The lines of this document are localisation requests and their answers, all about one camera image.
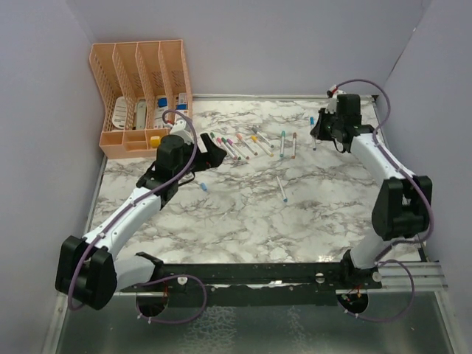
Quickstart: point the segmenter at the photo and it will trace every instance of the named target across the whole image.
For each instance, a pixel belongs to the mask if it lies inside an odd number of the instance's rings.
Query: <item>marker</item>
[[[215,140],[215,135],[213,132],[210,132],[209,134],[210,138],[212,138],[213,142],[216,144],[216,140]]]
[[[241,156],[238,156],[238,154],[236,153],[236,151],[234,151],[232,149],[232,147],[229,145],[228,143],[228,140],[224,139],[224,138],[221,138],[221,140],[223,140],[223,143],[225,144],[225,146],[228,148],[228,150],[230,150],[234,156],[236,156],[236,159],[235,160],[241,160]]]
[[[252,127],[251,130],[254,131],[254,134],[256,134],[258,137],[260,137],[268,146],[270,146],[271,149],[274,148],[274,146],[271,144],[271,142],[268,141],[266,139],[266,137],[264,135],[262,135],[256,127]]]
[[[226,150],[228,155],[230,155],[233,160],[237,160],[237,157],[226,147],[225,144],[223,144],[223,142],[221,141],[221,138],[216,138],[216,141],[224,150]]]
[[[240,142],[242,142],[248,149],[251,151],[255,156],[257,156],[257,151],[254,150],[251,145],[247,143],[246,140],[243,139],[243,136],[239,133],[236,134],[237,138],[239,139]]]
[[[256,144],[258,144],[258,145],[259,145],[259,148],[263,149],[264,152],[265,152],[266,154],[268,154],[270,157],[273,157],[273,156],[274,156],[273,153],[271,153],[269,150],[267,150],[267,148],[266,148],[264,145],[262,145],[259,140],[257,140],[257,137],[256,137],[255,135],[251,135],[251,139],[252,139],[253,142],[255,142]]]
[[[315,119],[313,117],[310,117],[310,131],[312,131],[313,128],[315,128]],[[313,135],[311,135],[311,138],[313,140],[313,151],[316,151],[316,139]]]
[[[280,134],[280,138],[282,141],[280,142],[280,157],[283,157],[283,152],[285,149],[285,131],[282,131],[282,134]]]
[[[294,139],[292,141],[292,148],[293,148],[292,159],[295,159],[295,156],[296,156],[296,133],[294,133]]]
[[[276,177],[277,177],[277,182],[279,183],[280,192],[282,192],[283,201],[287,203],[288,199],[287,199],[287,196],[285,195],[285,191],[283,190],[282,182],[280,181],[279,176],[276,176]]]
[[[243,158],[245,158],[246,160],[249,160],[249,156],[247,156],[240,148],[238,148],[231,139],[228,139],[227,141],[231,145],[231,147],[235,149]]]

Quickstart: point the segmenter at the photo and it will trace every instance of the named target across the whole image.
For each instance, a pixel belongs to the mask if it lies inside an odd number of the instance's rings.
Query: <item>blue marker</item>
[[[315,119],[310,117],[310,131],[312,131],[313,128],[315,128]],[[313,140],[313,151],[316,151],[316,139],[314,136],[311,136],[311,138]]]
[[[280,157],[283,157],[283,150],[285,148],[285,131],[282,131],[282,134],[280,134],[280,137],[282,138],[282,141],[280,142]]]

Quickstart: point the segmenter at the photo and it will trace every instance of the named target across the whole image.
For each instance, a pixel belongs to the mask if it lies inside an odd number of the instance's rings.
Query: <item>wall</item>
[[[442,263],[472,349],[471,13],[470,1],[433,0],[386,82],[385,134],[406,166],[433,180],[428,252]]]
[[[39,353],[59,248],[101,161],[90,43],[64,1],[0,4],[0,353]]]
[[[99,41],[183,38],[199,94],[324,94],[354,77],[383,84],[429,2],[69,0]]]

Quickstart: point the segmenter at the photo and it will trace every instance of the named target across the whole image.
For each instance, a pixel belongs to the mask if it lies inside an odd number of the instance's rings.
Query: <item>desk organizer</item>
[[[152,136],[166,136],[169,129],[154,129],[154,110],[158,98],[167,98],[167,107],[175,108],[178,94],[187,94],[188,116],[192,116],[192,91],[185,61],[184,43],[150,41],[94,44],[90,65],[105,105],[105,121],[100,147],[109,159],[154,157]],[[125,128],[112,124],[115,102],[126,101]],[[146,101],[145,129],[134,129],[136,103]],[[173,120],[173,114],[167,118]]]

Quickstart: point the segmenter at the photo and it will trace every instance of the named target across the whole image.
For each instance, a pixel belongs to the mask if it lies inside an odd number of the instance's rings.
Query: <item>white marble surface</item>
[[[316,119],[324,106],[326,100],[194,102],[198,132],[213,131],[237,141],[237,132],[248,139],[250,127],[258,125],[276,145],[275,157],[257,148],[259,156],[248,162],[226,159],[217,170],[198,173],[138,230],[118,258],[145,251],[167,263],[339,261],[372,232],[378,186],[354,156],[338,153],[331,142],[311,150],[308,117]],[[362,102],[362,114],[364,123],[378,124],[371,102]],[[297,132],[295,159],[278,157],[282,130],[288,151]],[[108,161],[93,227],[129,196],[151,162]],[[276,176],[288,203],[282,201]],[[388,257],[420,259],[412,246],[398,246]]]

